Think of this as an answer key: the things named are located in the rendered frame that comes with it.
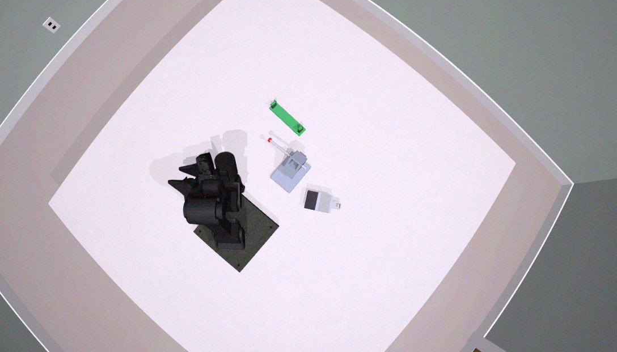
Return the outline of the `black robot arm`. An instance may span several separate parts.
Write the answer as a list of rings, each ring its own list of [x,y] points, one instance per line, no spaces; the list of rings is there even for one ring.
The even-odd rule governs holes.
[[[215,169],[210,152],[197,156],[196,163],[201,172],[198,178],[204,180],[185,198],[185,220],[189,224],[203,224],[210,229],[216,248],[244,250],[248,234],[237,218],[225,218],[227,211],[238,212],[242,207],[242,193],[245,189],[238,174],[235,156],[224,151],[215,157],[219,179],[209,179],[216,175],[213,173]]]

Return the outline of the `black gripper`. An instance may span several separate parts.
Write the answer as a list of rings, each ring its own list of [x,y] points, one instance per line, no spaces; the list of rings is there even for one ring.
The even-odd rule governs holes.
[[[198,178],[198,174],[201,172],[200,172],[200,169],[198,168],[197,163],[186,165],[184,167],[179,167],[179,171],[196,177],[195,179],[185,177],[184,180],[169,180],[168,181],[168,183],[173,188],[175,188],[176,190],[178,190],[178,192],[184,195],[184,200],[185,200],[188,193],[194,190],[197,186],[199,186],[200,182],[203,181],[204,179]],[[215,169],[213,173],[216,175],[213,176],[213,178],[209,178],[209,179],[219,179],[217,169]]]

